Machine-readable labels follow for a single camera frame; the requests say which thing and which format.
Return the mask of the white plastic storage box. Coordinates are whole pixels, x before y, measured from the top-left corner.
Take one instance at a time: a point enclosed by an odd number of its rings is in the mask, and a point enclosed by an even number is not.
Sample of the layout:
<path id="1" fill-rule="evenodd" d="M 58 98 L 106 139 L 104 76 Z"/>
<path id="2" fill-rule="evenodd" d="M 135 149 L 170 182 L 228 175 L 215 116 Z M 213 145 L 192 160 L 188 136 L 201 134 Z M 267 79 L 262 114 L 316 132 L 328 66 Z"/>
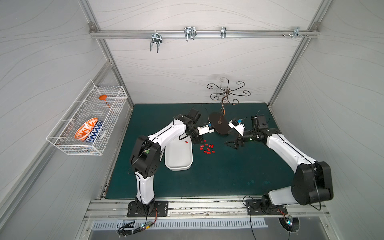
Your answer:
<path id="1" fill-rule="evenodd" d="M 189 136 L 172 140 L 165 148 L 165 165 L 171 171 L 185 171 L 193 164 L 192 142 Z"/>

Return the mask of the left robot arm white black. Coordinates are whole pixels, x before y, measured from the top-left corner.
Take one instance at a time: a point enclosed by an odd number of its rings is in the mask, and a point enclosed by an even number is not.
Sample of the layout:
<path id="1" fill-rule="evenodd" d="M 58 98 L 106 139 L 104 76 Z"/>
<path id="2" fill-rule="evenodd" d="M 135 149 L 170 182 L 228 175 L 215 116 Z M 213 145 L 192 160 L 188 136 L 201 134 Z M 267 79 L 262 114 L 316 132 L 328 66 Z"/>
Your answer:
<path id="1" fill-rule="evenodd" d="M 192 146 L 204 141 L 195 126 L 201 114 L 190 109 L 186 115 L 178 115 L 171 123 L 149 136 L 136 140 L 130 158 L 131 168 L 137 180 L 136 199 L 149 205 L 155 199 L 154 175 L 165 154 L 166 166 L 172 171 L 183 171 L 193 163 Z"/>

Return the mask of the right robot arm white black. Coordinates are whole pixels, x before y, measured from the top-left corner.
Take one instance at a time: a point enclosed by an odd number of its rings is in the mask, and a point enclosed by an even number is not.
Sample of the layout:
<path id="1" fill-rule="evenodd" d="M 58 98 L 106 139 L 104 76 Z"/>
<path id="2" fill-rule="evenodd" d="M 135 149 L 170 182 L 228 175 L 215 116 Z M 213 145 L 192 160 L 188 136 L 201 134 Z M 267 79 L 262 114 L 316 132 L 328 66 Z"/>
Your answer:
<path id="1" fill-rule="evenodd" d="M 282 134 L 270 128 L 264 115 L 251 117 L 252 129 L 246 130 L 242 119 L 230 120 L 228 126 L 239 135 L 232 142 L 235 149 L 245 142 L 262 142 L 277 153 L 291 168 L 294 178 L 290 186 L 269 191 L 262 197 L 261 206 L 277 208 L 285 205 L 321 204 L 334 198 L 331 167 L 309 157 Z"/>

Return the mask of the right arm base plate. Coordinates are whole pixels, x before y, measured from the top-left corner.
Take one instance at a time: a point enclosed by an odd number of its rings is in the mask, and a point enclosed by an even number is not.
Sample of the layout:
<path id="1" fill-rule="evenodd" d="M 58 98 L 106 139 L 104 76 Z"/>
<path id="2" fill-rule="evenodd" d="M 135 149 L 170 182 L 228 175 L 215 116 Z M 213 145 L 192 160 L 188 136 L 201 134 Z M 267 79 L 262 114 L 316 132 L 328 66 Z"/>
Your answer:
<path id="1" fill-rule="evenodd" d="M 287 215 L 288 211 L 282 205 L 275 206 L 264 200 L 246 199 L 243 201 L 250 216 Z"/>

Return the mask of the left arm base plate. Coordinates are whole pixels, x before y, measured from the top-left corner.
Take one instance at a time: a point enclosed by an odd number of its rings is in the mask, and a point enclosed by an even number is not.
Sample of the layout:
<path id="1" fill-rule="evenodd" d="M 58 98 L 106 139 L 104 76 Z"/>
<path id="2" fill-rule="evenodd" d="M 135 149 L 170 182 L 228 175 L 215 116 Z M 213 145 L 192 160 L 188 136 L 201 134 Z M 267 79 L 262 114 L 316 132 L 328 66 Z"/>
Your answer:
<path id="1" fill-rule="evenodd" d="M 151 201 L 149 204 L 142 204 L 135 200 L 128 204 L 128 218 L 139 217 L 166 217 L 168 215 L 168 201 Z"/>

